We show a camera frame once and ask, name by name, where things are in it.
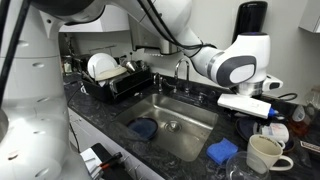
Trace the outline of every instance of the dark granite countertop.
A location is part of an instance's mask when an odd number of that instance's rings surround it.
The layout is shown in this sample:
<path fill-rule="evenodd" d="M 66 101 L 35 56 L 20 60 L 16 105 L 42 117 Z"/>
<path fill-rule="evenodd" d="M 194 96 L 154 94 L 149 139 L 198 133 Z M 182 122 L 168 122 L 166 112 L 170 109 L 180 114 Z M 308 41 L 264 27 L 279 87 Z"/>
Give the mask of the dark granite countertop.
<path fill-rule="evenodd" d="M 64 78 L 65 82 L 75 80 L 79 80 L 79 76 L 71 75 Z M 217 88 L 207 87 L 201 84 L 195 84 L 193 86 L 193 89 L 199 91 L 219 91 Z M 78 83 L 65 85 L 67 99 L 69 99 L 77 89 L 79 89 Z M 247 142 L 237 133 L 234 118 L 231 118 L 228 113 L 224 111 L 224 108 L 217 106 L 217 93 L 209 97 L 211 98 L 210 101 L 201 105 L 202 108 L 219 114 L 219 118 L 199 156 L 192 162 L 182 161 L 157 145 L 141 141 L 135 133 L 127 129 L 124 125 L 113 121 L 117 114 L 154 93 L 158 93 L 158 91 L 154 86 L 151 86 L 141 91 L 141 94 L 137 96 L 129 97 L 125 101 L 110 105 L 102 103 L 90 95 L 81 93 L 81 91 L 77 91 L 69 101 L 68 106 L 164 179 L 226 179 L 225 169 L 206 155 L 207 148 L 211 144 L 220 142 L 223 138 L 226 138 L 236 144 L 239 150 L 246 150 Z M 168 91 L 164 91 L 163 94 L 186 103 L 193 102 L 185 98 L 172 96 Z M 273 107 L 274 106 L 283 114 L 291 113 L 289 111 L 292 108 L 286 107 L 290 105 L 276 103 L 273 104 Z M 298 143 L 296 144 L 295 149 L 287 154 L 295 163 L 293 168 L 289 171 L 282 172 L 271 171 L 272 179 L 314 179 L 308 152 Z"/>

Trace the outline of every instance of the stainless steel sink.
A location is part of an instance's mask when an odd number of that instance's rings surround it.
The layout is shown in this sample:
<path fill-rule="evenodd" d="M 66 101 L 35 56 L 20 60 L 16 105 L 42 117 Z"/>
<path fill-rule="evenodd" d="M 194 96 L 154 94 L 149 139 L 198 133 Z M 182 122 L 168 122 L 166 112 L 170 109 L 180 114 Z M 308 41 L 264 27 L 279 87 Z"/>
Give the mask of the stainless steel sink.
<path fill-rule="evenodd" d="M 193 161 L 217 122 L 216 113 L 169 97 L 153 94 L 120 113 L 116 121 L 126 125 L 138 117 L 158 123 L 156 136 L 150 141 L 184 161 Z"/>

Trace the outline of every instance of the white wall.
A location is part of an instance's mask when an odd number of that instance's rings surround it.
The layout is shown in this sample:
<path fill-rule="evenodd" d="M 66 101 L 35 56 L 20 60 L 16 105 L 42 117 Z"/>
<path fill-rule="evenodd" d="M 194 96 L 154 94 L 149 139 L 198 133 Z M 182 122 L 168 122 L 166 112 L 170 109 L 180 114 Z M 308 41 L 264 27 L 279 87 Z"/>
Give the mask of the white wall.
<path fill-rule="evenodd" d="M 244 0 L 194 0 L 190 27 L 204 41 L 215 44 L 219 49 L 231 45 L 238 6 Z M 320 84 L 320 34 L 312 34 L 298 28 L 307 0 L 267 0 L 268 11 L 263 32 L 271 36 L 271 58 L 268 73 L 284 81 L 283 88 L 268 92 L 269 95 L 296 92 L 302 102 L 304 94 L 313 85 Z M 75 34 L 79 50 L 88 53 L 89 47 L 118 44 L 117 53 L 131 51 L 128 31 L 116 33 Z M 173 76 L 176 62 L 181 54 L 168 57 L 153 57 L 142 51 L 134 58 L 144 59 L 153 71 Z M 191 70 L 192 81 L 215 85 Z"/>

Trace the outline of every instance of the white cabinet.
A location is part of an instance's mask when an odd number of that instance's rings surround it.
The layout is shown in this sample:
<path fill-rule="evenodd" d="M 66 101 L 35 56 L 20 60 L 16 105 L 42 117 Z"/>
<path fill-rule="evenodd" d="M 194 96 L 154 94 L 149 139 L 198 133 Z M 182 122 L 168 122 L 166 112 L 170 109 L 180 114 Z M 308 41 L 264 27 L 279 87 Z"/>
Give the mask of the white cabinet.
<path fill-rule="evenodd" d="M 107 5 L 96 21 L 73 26 L 62 26 L 60 32 L 111 32 L 129 30 L 128 14 L 122 9 Z"/>
<path fill-rule="evenodd" d="M 84 151 L 87 148 L 93 146 L 96 143 L 102 144 L 104 148 L 110 153 L 114 154 L 121 152 L 123 155 L 122 161 L 124 161 L 126 171 L 135 180 L 163 180 L 161 176 L 155 173 L 148 166 L 143 164 L 140 160 L 130 154 L 128 151 L 123 149 L 105 134 L 100 132 L 90 123 L 81 118 L 74 111 L 69 109 L 70 122 L 73 124 L 73 129 L 77 133 L 77 139 L 79 142 L 80 150 Z M 70 142 L 77 146 L 73 134 L 69 132 Z"/>
<path fill-rule="evenodd" d="M 308 0 L 300 25 L 301 28 L 320 33 L 320 1 Z"/>

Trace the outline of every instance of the faucet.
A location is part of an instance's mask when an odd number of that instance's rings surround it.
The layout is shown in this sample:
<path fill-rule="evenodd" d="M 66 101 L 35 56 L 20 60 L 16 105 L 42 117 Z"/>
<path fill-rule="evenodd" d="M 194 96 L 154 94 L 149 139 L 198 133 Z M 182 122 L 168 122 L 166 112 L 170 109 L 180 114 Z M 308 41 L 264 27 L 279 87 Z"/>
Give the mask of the faucet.
<path fill-rule="evenodd" d="M 154 76 L 153 76 L 153 84 L 156 85 L 157 84 L 157 76 L 159 78 L 159 82 L 158 82 L 158 85 L 159 85 L 159 92 L 162 91 L 162 77 L 160 76 L 160 74 L 157 72 Z"/>
<path fill-rule="evenodd" d="M 187 87 L 184 89 L 184 92 L 189 94 L 189 62 L 185 59 L 180 59 L 176 65 L 176 70 L 174 71 L 174 79 L 176 80 L 176 84 L 178 82 L 178 70 L 179 66 L 182 62 L 185 62 L 187 65 L 187 74 L 186 74 L 186 80 L 187 80 Z"/>

